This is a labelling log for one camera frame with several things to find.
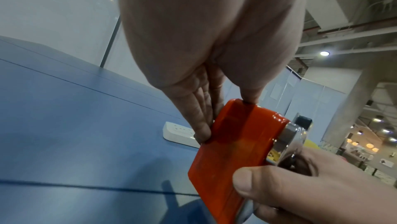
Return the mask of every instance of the orange plastic case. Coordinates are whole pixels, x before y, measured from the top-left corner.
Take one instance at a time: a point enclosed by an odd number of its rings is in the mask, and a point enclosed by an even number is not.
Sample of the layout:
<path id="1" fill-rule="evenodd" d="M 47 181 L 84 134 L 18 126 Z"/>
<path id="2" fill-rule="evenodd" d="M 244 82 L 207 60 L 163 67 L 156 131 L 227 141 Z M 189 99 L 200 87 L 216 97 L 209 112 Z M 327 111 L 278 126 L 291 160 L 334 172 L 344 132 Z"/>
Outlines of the orange plastic case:
<path id="1" fill-rule="evenodd" d="M 233 173 L 265 164 L 266 157 L 289 120 L 280 114 L 230 100 L 202 144 L 188 176 L 218 224 L 233 224 L 244 199 L 234 190 Z"/>

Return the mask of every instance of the power strip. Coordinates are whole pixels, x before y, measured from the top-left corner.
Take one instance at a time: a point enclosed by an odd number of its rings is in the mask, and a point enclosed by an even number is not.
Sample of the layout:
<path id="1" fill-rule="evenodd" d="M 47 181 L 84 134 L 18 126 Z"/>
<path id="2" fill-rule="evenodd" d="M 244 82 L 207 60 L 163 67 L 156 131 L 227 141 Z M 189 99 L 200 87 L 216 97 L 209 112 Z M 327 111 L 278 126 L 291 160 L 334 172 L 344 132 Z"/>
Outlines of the power strip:
<path id="1" fill-rule="evenodd" d="M 182 145 L 199 148 L 200 144 L 194 138 L 193 129 L 175 123 L 166 122 L 163 127 L 164 139 Z"/>

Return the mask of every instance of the ceiling light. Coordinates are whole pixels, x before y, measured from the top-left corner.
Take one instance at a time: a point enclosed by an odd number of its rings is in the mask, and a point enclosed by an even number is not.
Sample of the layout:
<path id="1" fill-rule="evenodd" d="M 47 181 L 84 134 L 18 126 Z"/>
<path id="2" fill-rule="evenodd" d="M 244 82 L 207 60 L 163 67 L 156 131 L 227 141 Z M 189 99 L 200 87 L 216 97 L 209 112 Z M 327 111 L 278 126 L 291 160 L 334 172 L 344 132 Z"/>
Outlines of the ceiling light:
<path id="1" fill-rule="evenodd" d="M 329 56 L 330 53 L 329 53 L 329 52 L 326 52 L 326 51 L 322 51 L 322 52 L 320 52 L 320 55 L 326 57 L 326 56 Z"/>

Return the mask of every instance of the white power strip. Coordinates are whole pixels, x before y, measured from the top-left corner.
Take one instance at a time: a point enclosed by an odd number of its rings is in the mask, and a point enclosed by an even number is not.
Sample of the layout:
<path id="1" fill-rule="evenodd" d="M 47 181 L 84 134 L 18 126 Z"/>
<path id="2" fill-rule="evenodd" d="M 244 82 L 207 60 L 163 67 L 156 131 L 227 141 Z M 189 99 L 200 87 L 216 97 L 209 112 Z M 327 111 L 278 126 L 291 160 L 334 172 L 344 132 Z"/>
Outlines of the white power strip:
<path id="1" fill-rule="evenodd" d="M 184 127 L 171 122 L 166 122 L 163 127 L 164 139 L 178 144 L 199 148 L 200 144 L 194 138 L 194 131 L 189 127 Z"/>

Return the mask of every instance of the orange device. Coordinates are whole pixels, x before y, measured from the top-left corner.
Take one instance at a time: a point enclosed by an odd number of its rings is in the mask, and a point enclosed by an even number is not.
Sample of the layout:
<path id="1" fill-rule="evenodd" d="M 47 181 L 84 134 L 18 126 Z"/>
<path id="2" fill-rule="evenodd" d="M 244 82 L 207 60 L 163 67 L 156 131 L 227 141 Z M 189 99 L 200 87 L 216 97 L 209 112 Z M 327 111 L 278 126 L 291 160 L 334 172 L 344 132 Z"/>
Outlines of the orange device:
<path id="1" fill-rule="evenodd" d="M 306 129 L 311 124 L 305 117 L 296 119 Z M 291 167 L 306 130 L 276 112 L 234 99 L 221 110 L 211 131 L 188 176 L 218 224 L 240 224 L 252 214 L 253 206 L 234 190 L 233 173 L 265 164 Z"/>

